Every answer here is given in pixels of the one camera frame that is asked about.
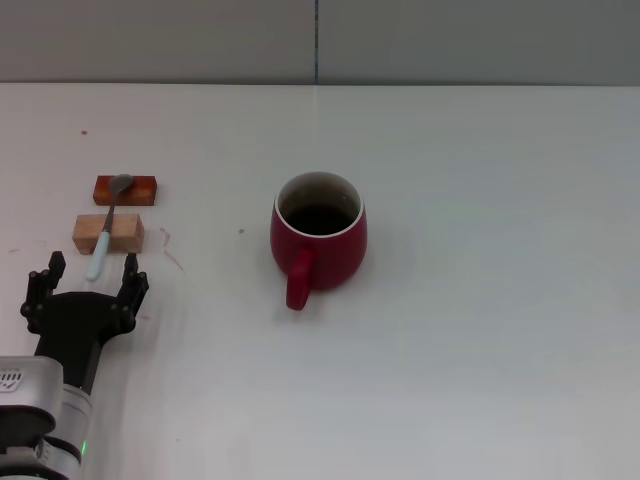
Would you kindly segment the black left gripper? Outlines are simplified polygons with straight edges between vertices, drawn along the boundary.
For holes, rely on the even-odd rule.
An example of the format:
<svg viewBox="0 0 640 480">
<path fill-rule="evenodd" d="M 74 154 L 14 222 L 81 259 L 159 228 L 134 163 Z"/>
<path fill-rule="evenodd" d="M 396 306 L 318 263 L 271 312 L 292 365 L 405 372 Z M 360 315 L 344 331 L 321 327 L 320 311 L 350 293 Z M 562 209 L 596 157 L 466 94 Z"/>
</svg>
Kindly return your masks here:
<svg viewBox="0 0 640 480">
<path fill-rule="evenodd" d="M 90 393 L 104 345 L 134 330 L 149 281 L 139 270 L 137 255 L 129 253 L 116 300 L 91 292 L 51 296 L 65 267 L 63 253 L 53 252 L 46 269 L 29 273 L 20 314 L 27 330 L 39 336 L 34 354 L 58 362 L 64 384 Z"/>
</svg>

